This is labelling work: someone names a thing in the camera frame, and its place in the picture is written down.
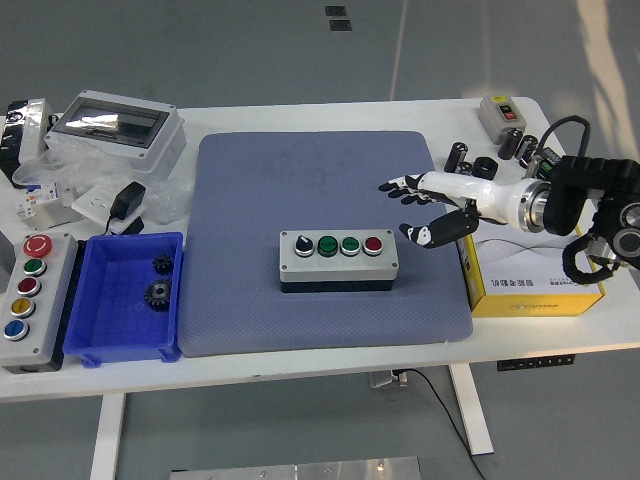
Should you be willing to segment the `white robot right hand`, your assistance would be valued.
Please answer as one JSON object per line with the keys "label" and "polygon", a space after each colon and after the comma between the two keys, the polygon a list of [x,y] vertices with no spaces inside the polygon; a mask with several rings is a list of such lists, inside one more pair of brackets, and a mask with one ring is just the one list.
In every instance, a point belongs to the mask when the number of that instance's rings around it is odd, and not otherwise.
{"label": "white robot right hand", "polygon": [[437,248],[475,232],[482,219],[517,227],[520,199],[527,187],[525,181],[499,185],[473,176],[430,171],[397,177],[380,185],[379,190],[403,204],[439,202],[451,206],[451,211],[427,225],[400,225],[408,240],[424,248]]}

